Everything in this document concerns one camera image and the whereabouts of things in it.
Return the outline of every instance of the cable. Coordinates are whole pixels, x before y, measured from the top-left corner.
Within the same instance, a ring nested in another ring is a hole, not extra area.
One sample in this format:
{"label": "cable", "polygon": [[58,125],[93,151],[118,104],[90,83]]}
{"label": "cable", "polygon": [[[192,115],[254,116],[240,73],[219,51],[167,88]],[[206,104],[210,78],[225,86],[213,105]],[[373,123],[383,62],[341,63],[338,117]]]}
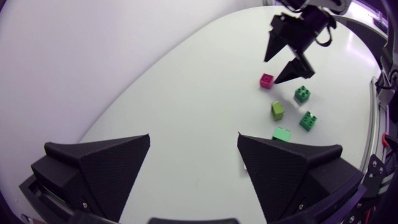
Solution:
{"label": "cable", "polygon": [[395,87],[396,87],[396,81],[397,81],[397,77],[394,77],[393,79],[392,79],[392,82],[391,82],[391,86],[382,86],[382,85],[379,85],[379,84],[374,84],[376,87],[378,87],[378,88],[382,88],[383,90],[392,90],[392,89],[394,89]]}
{"label": "cable", "polygon": [[328,33],[329,33],[329,40],[326,41],[325,43],[321,43],[319,42],[317,39],[315,39],[315,41],[317,42],[317,44],[321,45],[322,47],[329,47],[329,45],[331,44],[332,38],[331,38],[331,32],[330,32],[330,26],[327,26],[328,29]]}
{"label": "cable", "polygon": [[384,83],[388,83],[389,85],[391,85],[390,80],[387,77],[387,74],[385,72],[381,72],[381,74],[382,74]]}
{"label": "cable", "polygon": [[369,215],[370,215],[370,214],[371,214],[371,210],[369,209],[369,210],[366,212],[366,214],[365,214],[365,221],[364,221],[365,224],[368,224]]}
{"label": "cable", "polygon": [[285,3],[285,1],[281,1],[280,3],[282,3],[282,4],[283,4],[288,10],[290,10],[291,12],[300,13],[300,12],[303,11],[303,9],[297,9],[297,10],[291,9],[290,6],[288,6],[288,5]]}

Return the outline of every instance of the light green block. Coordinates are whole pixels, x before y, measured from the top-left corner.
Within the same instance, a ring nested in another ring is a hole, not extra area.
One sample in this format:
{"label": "light green block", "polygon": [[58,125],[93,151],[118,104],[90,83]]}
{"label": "light green block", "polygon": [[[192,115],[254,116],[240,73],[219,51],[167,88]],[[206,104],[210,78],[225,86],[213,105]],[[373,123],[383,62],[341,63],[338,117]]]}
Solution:
{"label": "light green block", "polygon": [[272,135],[273,140],[289,141],[290,131],[288,129],[283,129],[281,127],[276,127]]}
{"label": "light green block", "polygon": [[271,104],[271,113],[274,117],[274,121],[278,121],[283,118],[284,116],[284,108],[282,107],[282,103],[279,101],[275,101]]}

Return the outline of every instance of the robotic arm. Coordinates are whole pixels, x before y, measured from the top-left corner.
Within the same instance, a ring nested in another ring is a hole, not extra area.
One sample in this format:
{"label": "robotic arm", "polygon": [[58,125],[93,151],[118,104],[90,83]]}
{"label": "robotic arm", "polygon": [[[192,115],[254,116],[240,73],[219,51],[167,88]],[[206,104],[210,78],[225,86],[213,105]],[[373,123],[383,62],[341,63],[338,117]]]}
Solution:
{"label": "robotic arm", "polygon": [[324,28],[327,28],[330,34],[329,41],[319,43],[316,40],[316,42],[324,47],[329,46],[330,28],[336,28],[336,21],[322,7],[327,7],[336,14],[344,14],[351,0],[281,0],[281,3],[292,12],[301,12],[301,15],[298,18],[284,13],[274,16],[264,61],[268,62],[288,45],[296,57],[286,65],[275,83],[298,77],[310,78],[315,72],[303,53]]}

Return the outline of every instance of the black textured plastic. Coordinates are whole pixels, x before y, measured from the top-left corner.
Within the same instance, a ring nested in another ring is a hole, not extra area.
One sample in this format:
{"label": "black textured plastic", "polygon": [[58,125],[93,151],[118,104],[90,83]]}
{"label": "black textured plastic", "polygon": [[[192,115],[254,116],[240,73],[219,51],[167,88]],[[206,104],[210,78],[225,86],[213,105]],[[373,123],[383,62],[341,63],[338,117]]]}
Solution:
{"label": "black textured plastic", "polygon": [[238,148],[268,222],[281,217],[309,169],[339,158],[343,150],[243,135]]}
{"label": "black textured plastic", "polygon": [[148,149],[149,135],[83,144],[45,144],[48,156],[81,170],[105,218],[115,222],[120,219]]}
{"label": "black textured plastic", "polygon": [[81,194],[83,182],[80,171],[49,156],[44,156],[32,164],[37,180],[62,200]]}
{"label": "black textured plastic", "polygon": [[166,220],[161,218],[151,218],[148,224],[239,224],[234,218],[224,220],[206,220],[206,221],[183,221],[183,220]]}
{"label": "black textured plastic", "polygon": [[302,205],[301,210],[315,205],[345,185],[358,172],[360,171],[357,168],[342,158],[308,170],[281,218],[300,212],[300,205]]}

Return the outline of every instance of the green block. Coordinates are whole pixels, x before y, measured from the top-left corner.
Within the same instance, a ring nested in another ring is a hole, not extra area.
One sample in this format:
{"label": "green block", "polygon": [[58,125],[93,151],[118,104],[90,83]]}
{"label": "green block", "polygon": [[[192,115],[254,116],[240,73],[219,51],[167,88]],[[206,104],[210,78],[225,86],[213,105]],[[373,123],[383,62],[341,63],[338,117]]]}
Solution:
{"label": "green block", "polygon": [[310,95],[311,92],[305,86],[301,86],[296,90],[294,97],[303,103],[310,97]]}
{"label": "green block", "polygon": [[274,121],[282,119],[282,117],[284,116],[284,112],[285,110],[282,107],[282,103],[280,103],[279,101],[275,101],[271,104],[271,113],[274,117]]}
{"label": "green block", "polygon": [[272,134],[272,140],[289,141],[290,131],[288,129],[283,129],[281,127],[276,127],[274,133]]}
{"label": "green block", "polygon": [[307,111],[303,118],[300,121],[300,125],[305,128],[307,131],[310,131],[312,126],[315,124],[317,117],[311,114],[311,112]]}

